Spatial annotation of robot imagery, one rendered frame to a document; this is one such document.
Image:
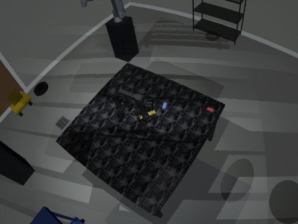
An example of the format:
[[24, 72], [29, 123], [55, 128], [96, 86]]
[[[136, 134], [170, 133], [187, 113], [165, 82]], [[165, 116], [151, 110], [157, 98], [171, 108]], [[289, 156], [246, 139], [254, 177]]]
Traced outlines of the small blue block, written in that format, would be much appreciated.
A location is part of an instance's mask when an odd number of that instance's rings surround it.
[[167, 107], [167, 103], [164, 102], [163, 106], [162, 106], [162, 110], [166, 110]]

